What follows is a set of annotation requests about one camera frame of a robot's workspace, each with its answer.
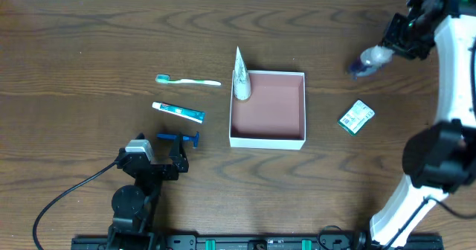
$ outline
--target wood grain surface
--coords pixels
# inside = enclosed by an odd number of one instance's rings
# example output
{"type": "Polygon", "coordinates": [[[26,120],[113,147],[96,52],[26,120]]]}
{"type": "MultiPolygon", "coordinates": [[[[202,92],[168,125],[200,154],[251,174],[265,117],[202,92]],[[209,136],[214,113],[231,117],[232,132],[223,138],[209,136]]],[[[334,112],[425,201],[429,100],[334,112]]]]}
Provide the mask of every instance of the wood grain surface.
{"type": "MultiPolygon", "coordinates": [[[[405,0],[3,0],[0,7],[0,249],[33,249],[37,214],[115,159],[143,132],[200,131],[190,172],[163,186],[155,225],[200,234],[317,233],[362,228],[402,175],[405,142],[431,125],[436,54],[395,59],[375,76],[344,73],[375,45],[405,0]],[[237,45],[248,68],[306,73],[307,142],[300,151],[231,149],[228,122],[237,45]],[[221,88],[164,86],[203,78],[221,88]],[[376,116],[351,137],[339,117],[357,99],[376,116]],[[151,108],[164,101],[206,112],[205,122],[151,108]]],[[[132,183],[112,169],[43,217],[45,249],[76,234],[106,234],[111,198],[132,183]]],[[[476,190],[448,199],[470,212],[476,190]]],[[[434,209],[418,231],[447,249],[473,249],[476,223],[434,209]]]]}

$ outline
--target box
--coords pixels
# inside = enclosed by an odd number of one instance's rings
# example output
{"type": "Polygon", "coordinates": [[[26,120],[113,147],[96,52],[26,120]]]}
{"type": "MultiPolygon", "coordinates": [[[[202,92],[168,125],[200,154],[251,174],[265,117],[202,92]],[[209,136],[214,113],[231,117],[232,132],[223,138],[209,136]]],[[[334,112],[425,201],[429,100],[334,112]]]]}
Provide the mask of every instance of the box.
{"type": "Polygon", "coordinates": [[[248,71],[251,96],[237,100],[231,87],[231,147],[300,150],[306,142],[302,72],[248,71]]]}

